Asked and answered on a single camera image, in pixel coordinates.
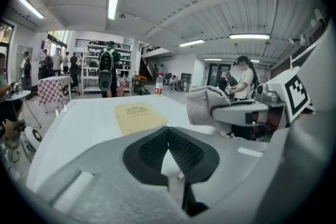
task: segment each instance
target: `plastic bottle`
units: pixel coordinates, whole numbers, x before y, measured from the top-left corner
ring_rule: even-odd
[[[162,77],[162,73],[159,73],[158,78],[156,79],[156,83],[155,83],[155,95],[157,96],[162,95],[162,87],[163,87],[163,77]]]

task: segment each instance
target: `beige notebook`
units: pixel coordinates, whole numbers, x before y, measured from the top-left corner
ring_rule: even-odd
[[[149,130],[168,121],[145,103],[119,105],[114,108],[122,135]]]

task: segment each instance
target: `fluorescent ceiling light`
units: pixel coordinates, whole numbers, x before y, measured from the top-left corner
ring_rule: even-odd
[[[269,39],[266,34],[233,34],[230,39]]]
[[[108,18],[114,20],[118,0],[109,0]]]
[[[205,61],[221,61],[219,58],[206,58]]]
[[[200,43],[204,43],[204,40],[199,39],[199,40],[195,40],[195,41],[191,41],[191,42],[187,42],[187,43],[182,43],[179,46],[184,47],[184,46],[190,46],[190,45],[195,45],[195,44],[200,44]]]
[[[28,2],[28,0],[19,0],[22,4],[24,4],[32,13],[34,13],[37,17],[40,19],[43,19],[44,16],[32,6],[31,3]]]

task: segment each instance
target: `checkered tablecloth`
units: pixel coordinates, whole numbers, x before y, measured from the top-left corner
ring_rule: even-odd
[[[38,81],[38,100],[40,104],[61,102],[64,97],[62,89],[71,82],[71,77],[50,77]]]

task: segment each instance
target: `ceiling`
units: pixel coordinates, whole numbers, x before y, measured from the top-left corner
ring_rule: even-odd
[[[108,0],[29,0],[45,16],[30,17],[38,31],[90,30],[136,37],[175,53],[196,52],[204,58],[237,58],[244,54],[269,67],[291,49],[288,38],[311,31],[314,10],[327,9],[322,0],[119,0],[118,14],[107,19]],[[16,0],[11,7],[22,9]],[[270,34],[265,41],[235,41],[230,34]],[[196,39],[205,43],[178,44]]]

